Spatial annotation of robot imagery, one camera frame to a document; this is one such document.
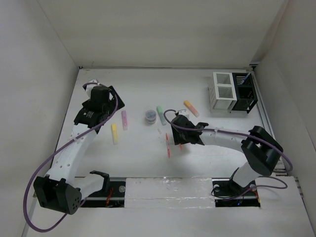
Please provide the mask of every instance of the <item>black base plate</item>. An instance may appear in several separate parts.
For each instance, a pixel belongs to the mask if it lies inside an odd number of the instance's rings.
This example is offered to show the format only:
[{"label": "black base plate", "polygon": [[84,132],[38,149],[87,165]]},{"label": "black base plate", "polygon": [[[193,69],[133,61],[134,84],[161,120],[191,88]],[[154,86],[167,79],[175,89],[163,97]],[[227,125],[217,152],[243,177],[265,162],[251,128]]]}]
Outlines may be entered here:
[{"label": "black base plate", "polygon": [[254,192],[247,192],[244,196],[237,197],[233,200],[223,200],[222,198],[229,198],[237,196],[236,193],[233,193],[229,189],[225,189],[228,186],[228,179],[213,179],[213,187],[214,185],[219,185],[219,191],[213,192],[212,195],[218,198],[215,198],[215,207],[240,207],[240,206],[258,206],[260,207],[260,203],[258,198]]},{"label": "black base plate", "polygon": [[[120,192],[119,188],[121,186],[126,187],[125,179],[120,180],[111,180],[110,179],[110,188],[108,192],[94,192],[91,194],[82,207],[124,207],[124,197],[125,192]],[[107,204],[107,197],[110,195],[110,190],[113,188],[113,193],[110,198],[109,204]]]}]

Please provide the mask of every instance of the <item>white wall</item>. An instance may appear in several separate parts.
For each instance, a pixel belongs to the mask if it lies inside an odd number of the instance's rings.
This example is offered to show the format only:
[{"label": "white wall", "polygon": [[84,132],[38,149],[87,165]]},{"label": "white wall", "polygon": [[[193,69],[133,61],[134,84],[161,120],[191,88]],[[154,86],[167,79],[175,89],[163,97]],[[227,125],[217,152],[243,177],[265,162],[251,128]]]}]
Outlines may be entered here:
[{"label": "white wall", "polygon": [[287,2],[39,0],[74,61],[88,68],[246,67],[266,49]]},{"label": "white wall", "polygon": [[26,184],[54,151],[77,72],[36,0],[0,1],[0,236],[22,234]]},{"label": "white wall", "polygon": [[256,68],[277,140],[294,164],[316,230],[316,1],[290,0]]},{"label": "white wall", "polygon": [[289,2],[289,0],[285,0],[282,3],[282,5],[281,5],[281,7],[280,7],[280,9],[279,9],[274,21],[270,25],[270,27],[269,27],[265,37],[263,38],[263,40],[262,40],[257,52],[255,53],[255,55],[252,58],[252,62],[253,63],[260,62],[260,60],[262,60],[263,57],[268,52],[268,50],[269,50],[269,48],[271,46],[271,43],[272,43],[272,41],[273,41],[273,39],[274,39],[274,37],[276,35],[278,25],[280,23],[282,15],[284,14],[284,11],[286,9],[286,6],[287,6],[288,2]]}]

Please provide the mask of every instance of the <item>screw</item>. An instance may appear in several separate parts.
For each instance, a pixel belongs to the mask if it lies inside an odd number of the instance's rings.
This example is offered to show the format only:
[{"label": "screw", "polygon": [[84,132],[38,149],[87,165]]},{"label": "screw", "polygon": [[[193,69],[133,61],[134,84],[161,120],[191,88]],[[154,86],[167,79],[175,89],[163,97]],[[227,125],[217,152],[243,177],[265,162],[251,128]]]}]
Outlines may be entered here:
[{"label": "screw", "polygon": [[120,193],[124,193],[125,192],[125,186],[120,186],[119,188],[118,188],[118,191],[120,192]]},{"label": "screw", "polygon": [[215,184],[215,185],[213,186],[213,190],[214,190],[214,192],[219,192],[219,191],[220,191],[219,185],[218,185],[218,184]]},{"label": "screw", "polygon": [[249,186],[251,188],[252,191],[256,191],[257,187],[254,184],[250,184]]}]

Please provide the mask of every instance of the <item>yellow chalk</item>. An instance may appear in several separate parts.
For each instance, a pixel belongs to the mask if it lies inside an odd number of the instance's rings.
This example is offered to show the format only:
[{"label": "yellow chalk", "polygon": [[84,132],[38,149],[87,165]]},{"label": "yellow chalk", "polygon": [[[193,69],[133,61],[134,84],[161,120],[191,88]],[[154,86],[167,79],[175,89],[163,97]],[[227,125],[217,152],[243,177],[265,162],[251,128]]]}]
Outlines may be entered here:
[{"label": "yellow chalk", "polygon": [[118,141],[118,131],[117,131],[116,123],[112,124],[111,129],[112,129],[113,145],[116,145],[119,142]]}]

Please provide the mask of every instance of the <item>white table surface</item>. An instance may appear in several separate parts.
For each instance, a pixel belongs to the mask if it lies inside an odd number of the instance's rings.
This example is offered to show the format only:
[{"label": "white table surface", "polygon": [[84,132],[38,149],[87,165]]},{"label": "white table surface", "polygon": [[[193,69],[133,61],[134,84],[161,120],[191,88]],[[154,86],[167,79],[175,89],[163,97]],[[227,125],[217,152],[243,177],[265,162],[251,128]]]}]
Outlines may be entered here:
[{"label": "white table surface", "polygon": [[[73,121],[88,99],[82,85],[92,79],[113,85],[125,103],[128,130],[123,131],[121,111],[118,111],[100,130],[88,147],[78,168],[77,176],[85,176],[92,170],[109,173],[110,177],[230,177],[237,167],[246,161],[237,151],[218,146],[186,144],[181,152],[174,146],[170,125],[162,126],[159,118],[153,125],[145,122],[145,111],[184,109],[189,100],[199,111],[196,118],[190,112],[190,120],[196,124],[248,131],[254,125],[263,126],[258,107],[247,114],[214,114],[209,110],[208,84],[213,71],[187,69],[107,69],[80,70],[71,97],[63,129],[58,142],[61,147],[69,138]],[[111,124],[118,126],[118,145],[113,145]],[[165,134],[170,140],[171,158],[167,157]]]},{"label": "white table surface", "polygon": [[[193,123],[203,121],[244,131],[267,124],[258,106],[248,115],[212,114],[207,80],[213,71],[80,70],[58,146],[68,139],[81,103],[87,99],[81,86],[92,79],[114,86],[126,104],[128,131],[122,130],[121,115],[117,113],[88,148],[77,176],[97,169],[111,177],[162,178],[127,179],[125,208],[80,208],[53,231],[41,234],[26,228],[23,237],[314,236],[293,177],[281,177],[289,186],[286,190],[259,189],[261,208],[215,208],[214,198],[209,194],[211,177],[230,177],[246,161],[244,155],[216,146],[186,145],[182,152],[171,146],[171,158],[168,158],[165,133],[172,138],[170,126],[162,126],[159,119],[153,125],[145,124],[145,110],[155,109],[157,105],[165,110],[182,109],[184,100],[189,100],[200,113],[199,118],[190,114]],[[114,122],[118,125],[116,146],[110,130]],[[280,185],[266,178],[259,178],[256,183]],[[38,227],[48,228],[60,218],[61,213],[41,208],[35,202],[32,221]]]}]

